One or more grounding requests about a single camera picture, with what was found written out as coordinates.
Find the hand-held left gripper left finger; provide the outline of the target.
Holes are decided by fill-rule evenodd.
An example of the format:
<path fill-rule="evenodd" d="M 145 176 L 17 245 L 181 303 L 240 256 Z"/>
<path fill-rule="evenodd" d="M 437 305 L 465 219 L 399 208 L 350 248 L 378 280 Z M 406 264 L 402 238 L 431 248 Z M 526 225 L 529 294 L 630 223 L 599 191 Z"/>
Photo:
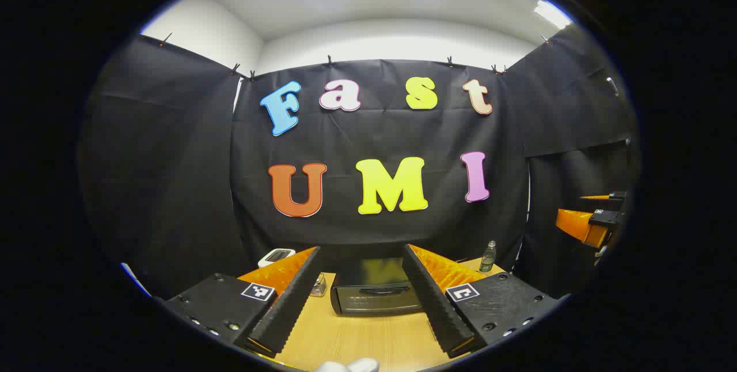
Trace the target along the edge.
<path fill-rule="evenodd" d="M 314 246 L 239 278 L 215 273 L 164 306 L 222 343 L 274 357 L 321 273 L 322 249 Z"/>

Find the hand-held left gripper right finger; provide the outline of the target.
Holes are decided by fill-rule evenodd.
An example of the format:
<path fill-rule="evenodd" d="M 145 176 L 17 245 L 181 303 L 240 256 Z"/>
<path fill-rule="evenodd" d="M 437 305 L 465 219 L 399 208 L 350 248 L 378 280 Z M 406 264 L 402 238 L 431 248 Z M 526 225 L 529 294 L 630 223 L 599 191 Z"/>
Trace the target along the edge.
<path fill-rule="evenodd" d="M 413 244 L 402 252 L 403 270 L 450 358 L 498 346 L 560 306 L 508 272 L 484 275 Z"/>

